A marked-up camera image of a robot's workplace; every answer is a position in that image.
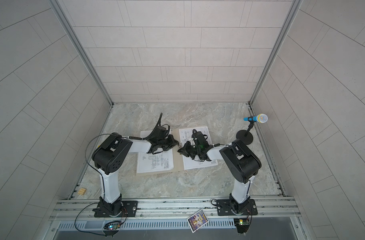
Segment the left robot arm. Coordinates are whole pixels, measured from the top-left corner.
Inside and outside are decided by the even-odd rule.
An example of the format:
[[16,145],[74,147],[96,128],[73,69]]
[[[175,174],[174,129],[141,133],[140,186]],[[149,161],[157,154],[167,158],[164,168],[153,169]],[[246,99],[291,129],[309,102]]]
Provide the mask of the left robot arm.
[[145,138],[124,137],[118,133],[107,135],[91,156],[100,174],[102,186],[97,207],[92,210],[95,217],[117,217],[124,213],[122,194],[118,184],[119,168],[129,153],[158,154],[177,146],[178,141],[169,131],[170,129],[158,126]]

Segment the beige paper folder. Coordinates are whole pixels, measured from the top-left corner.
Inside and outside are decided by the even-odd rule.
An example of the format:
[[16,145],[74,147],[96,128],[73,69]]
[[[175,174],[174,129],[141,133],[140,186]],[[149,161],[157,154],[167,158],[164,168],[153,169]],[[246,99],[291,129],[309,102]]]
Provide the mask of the beige paper folder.
[[[178,133],[178,129],[175,130],[171,130],[171,134],[173,135],[173,137],[175,138],[175,140],[179,140],[179,133]],[[148,173],[148,174],[139,174],[137,176],[147,176],[147,175],[156,175],[156,174],[163,174],[163,173],[173,173],[173,172],[179,172],[179,171],[184,171],[184,162],[183,162],[183,155],[180,155],[177,150],[179,149],[179,146],[175,146],[172,149],[172,153],[173,153],[173,164],[174,167],[172,170],[169,171],[165,171],[165,172],[156,172],[156,173]]]

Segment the drawing paper sheet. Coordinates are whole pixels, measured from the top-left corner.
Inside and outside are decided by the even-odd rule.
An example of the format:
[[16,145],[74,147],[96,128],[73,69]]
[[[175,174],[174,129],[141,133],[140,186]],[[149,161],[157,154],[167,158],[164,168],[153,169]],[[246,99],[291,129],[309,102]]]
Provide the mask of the drawing paper sheet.
[[173,153],[172,149],[158,154],[138,153],[136,174],[148,174],[172,170]]
[[[198,132],[202,132],[203,135],[207,135],[206,140],[209,144],[212,144],[212,139],[210,136],[210,132],[207,126],[204,127],[195,127],[195,128],[186,128],[186,129],[179,129],[179,142],[181,143],[181,147],[184,146],[186,142],[190,142],[191,145],[195,145],[192,134],[193,129],[196,129]],[[192,170],[192,169],[199,169],[199,168],[207,168],[207,167],[214,167],[218,165],[217,160],[213,161],[203,161],[201,162],[198,156],[195,156],[195,159],[192,160],[191,157],[182,157],[184,162],[184,170]]]

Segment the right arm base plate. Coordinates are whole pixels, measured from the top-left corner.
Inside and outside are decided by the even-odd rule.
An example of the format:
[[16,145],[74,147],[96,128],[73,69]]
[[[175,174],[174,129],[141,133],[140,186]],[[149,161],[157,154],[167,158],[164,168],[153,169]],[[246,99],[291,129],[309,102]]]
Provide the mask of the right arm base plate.
[[219,216],[256,216],[258,215],[255,200],[248,198],[242,204],[234,200],[215,200]]

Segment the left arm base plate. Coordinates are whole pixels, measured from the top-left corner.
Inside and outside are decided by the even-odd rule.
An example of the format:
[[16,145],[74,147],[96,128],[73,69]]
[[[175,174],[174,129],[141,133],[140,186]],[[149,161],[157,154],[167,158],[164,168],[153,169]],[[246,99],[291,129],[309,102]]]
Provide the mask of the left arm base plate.
[[107,203],[104,200],[97,204],[93,209],[95,218],[118,218],[118,217],[134,217],[137,211],[138,201],[121,201],[115,203]]

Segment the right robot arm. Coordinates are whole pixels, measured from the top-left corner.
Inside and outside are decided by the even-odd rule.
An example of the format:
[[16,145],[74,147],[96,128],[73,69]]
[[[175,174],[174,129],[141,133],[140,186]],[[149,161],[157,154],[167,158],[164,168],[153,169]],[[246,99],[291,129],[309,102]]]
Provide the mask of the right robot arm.
[[234,215],[253,216],[257,214],[257,210],[249,191],[262,163],[248,147],[253,142],[252,134],[249,131],[240,130],[236,137],[237,139],[230,144],[209,144],[208,136],[194,129],[192,139],[177,152],[199,162],[223,160],[234,177],[235,183],[229,203],[217,205],[231,209]]

